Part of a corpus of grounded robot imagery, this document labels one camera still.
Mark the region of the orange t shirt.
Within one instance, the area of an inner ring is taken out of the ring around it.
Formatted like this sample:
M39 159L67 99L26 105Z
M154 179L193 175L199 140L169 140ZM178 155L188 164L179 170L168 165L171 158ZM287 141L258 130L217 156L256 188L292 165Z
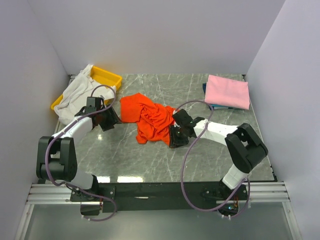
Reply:
M141 93L122 97L119 102L122 122L137 125L139 144L158 141L170 144L169 127L174 124L174 108L155 103Z

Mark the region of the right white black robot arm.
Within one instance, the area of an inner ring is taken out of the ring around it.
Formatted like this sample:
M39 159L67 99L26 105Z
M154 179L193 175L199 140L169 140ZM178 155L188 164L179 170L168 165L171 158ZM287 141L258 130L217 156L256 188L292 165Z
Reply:
M182 109L173 114L169 127L169 147L189 144L190 138L206 139L227 147L232 165L219 182L214 182L200 194L214 200L241 198L247 194L244 183L252 170L268 155L261 138L248 123L239 126L216 123L203 117L192 118Z

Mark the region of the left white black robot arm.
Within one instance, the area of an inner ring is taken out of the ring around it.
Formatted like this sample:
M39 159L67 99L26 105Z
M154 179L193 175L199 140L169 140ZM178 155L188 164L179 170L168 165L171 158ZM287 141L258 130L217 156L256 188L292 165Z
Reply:
M98 179L78 169L75 145L97 126L105 132L121 123L111 104L104 104L101 97L89 96L86 105L67 126L39 139L36 176L58 186L66 184L73 193L83 195L88 201L96 200L101 194Z

